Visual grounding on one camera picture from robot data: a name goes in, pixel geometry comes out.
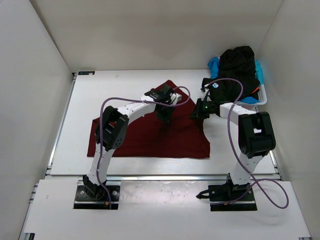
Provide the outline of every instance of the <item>maroon fabric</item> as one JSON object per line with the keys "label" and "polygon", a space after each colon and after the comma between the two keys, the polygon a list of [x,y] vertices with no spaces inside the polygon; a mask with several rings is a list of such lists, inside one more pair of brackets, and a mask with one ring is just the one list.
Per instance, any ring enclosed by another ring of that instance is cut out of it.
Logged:
{"label": "maroon fabric", "polygon": [[[170,80],[165,84],[176,87]],[[176,92],[182,95],[180,103],[188,98],[180,89]],[[204,134],[203,120],[190,119],[195,107],[192,100],[176,107],[169,124],[157,119],[155,112],[133,121],[128,126],[123,144],[115,150],[113,157],[209,158],[210,143]],[[95,155],[95,129],[98,124],[99,118],[92,121],[88,157]]]}

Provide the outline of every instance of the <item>folded garment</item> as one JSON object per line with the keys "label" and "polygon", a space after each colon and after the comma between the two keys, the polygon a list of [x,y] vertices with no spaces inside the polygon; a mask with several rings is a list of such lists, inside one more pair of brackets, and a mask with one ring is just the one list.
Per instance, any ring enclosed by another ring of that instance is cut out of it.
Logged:
{"label": "folded garment", "polygon": [[[241,101],[248,104],[259,102],[257,88],[263,84],[263,72],[255,54],[249,46],[236,47],[235,49],[225,51],[220,60],[214,57],[208,67],[211,71],[211,79],[234,78],[243,84],[243,94]],[[204,78],[202,86],[212,80]],[[214,101],[234,101],[240,93],[240,86],[236,82],[219,82],[218,86],[211,87],[210,95]]]}
{"label": "folded garment", "polygon": [[[164,84],[176,87],[170,80]],[[176,92],[182,95],[180,102],[188,98],[180,89]],[[113,157],[209,158],[210,143],[204,134],[203,120],[190,119],[195,106],[189,100],[176,107],[169,123],[156,118],[155,112],[133,121],[128,126],[123,144],[115,150]],[[92,121],[88,157],[93,157],[96,151],[95,129],[98,124],[99,118]]]}

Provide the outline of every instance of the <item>gray wall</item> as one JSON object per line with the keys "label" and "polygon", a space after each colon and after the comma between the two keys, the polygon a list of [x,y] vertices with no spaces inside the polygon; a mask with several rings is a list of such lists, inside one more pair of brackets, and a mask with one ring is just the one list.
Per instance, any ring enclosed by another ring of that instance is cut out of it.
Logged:
{"label": "gray wall", "polygon": [[31,0],[73,72],[206,69],[257,51],[282,0]]}
{"label": "gray wall", "polygon": [[72,74],[28,0],[0,0],[0,239],[18,239]]}
{"label": "gray wall", "polygon": [[258,52],[277,140],[312,239],[320,239],[320,1],[285,0]]}

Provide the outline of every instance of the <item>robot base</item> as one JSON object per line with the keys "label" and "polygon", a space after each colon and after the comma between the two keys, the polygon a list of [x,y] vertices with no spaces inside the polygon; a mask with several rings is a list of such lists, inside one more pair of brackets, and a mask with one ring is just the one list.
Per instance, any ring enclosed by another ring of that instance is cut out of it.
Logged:
{"label": "robot base", "polygon": [[107,185],[107,189],[111,196],[111,209],[107,200],[106,194],[100,199],[92,199],[86,194],[86,187],[84,185],[78,185],[74,197],[73,208],[74,209],[100,209],[100,210],[117,210],[119,207],[120,186],[119,185]]}
{"label": "robot base", "polygon": [[221,187],[221,185],[208,186],[211,212],[258,210],[255,201],[255,195],[252,189],[235,203],[214,205],[214,203],[230,201],[230,196],[228,196],[227,194],[215,194],[221,190]]}

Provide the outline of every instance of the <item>blue clothing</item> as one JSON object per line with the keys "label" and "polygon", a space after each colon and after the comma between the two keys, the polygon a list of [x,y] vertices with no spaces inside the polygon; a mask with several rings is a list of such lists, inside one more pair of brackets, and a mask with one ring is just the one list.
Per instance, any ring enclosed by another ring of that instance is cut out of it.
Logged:
{"label": "blue clothing", "polygon": [[[255,78],[259,80],[260,85],[264,84],[264,74],[262,71],[262,68],[260,66],[260,63],[257,59],[254,60],[255,63]],[[211,61],[208,63],[208,67],[211,72],[211,79],[215,79],[218,77],[218,72],[219,72],[219,58],[214,57],[211,59]],[[246,104],[256,104],[259,103],[260,101],[253,98],[252,96],[245,97],[241,99],[241,102],[246,103]]]}

